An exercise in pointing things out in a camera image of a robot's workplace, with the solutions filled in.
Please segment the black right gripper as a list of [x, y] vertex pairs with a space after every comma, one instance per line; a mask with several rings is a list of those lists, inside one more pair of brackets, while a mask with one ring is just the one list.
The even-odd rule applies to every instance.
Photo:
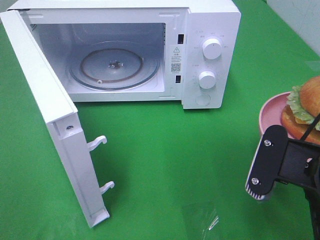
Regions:
[[263, 201], [274, 183], [308, 190], [320, 188], [320, 146], [288, 138], [281, 125], [271, 125], [261, 136], [245, 183], [246, 192]]

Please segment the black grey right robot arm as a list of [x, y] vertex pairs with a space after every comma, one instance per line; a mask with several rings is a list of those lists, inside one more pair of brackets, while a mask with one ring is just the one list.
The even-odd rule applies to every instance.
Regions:
[[314, 239], [320, 238], [320, 147], [288, 137], [281, 125], [262, 135], [245, 183], [258, 201], [266, 200], [276, 182], [301, 187], [308, 200]]

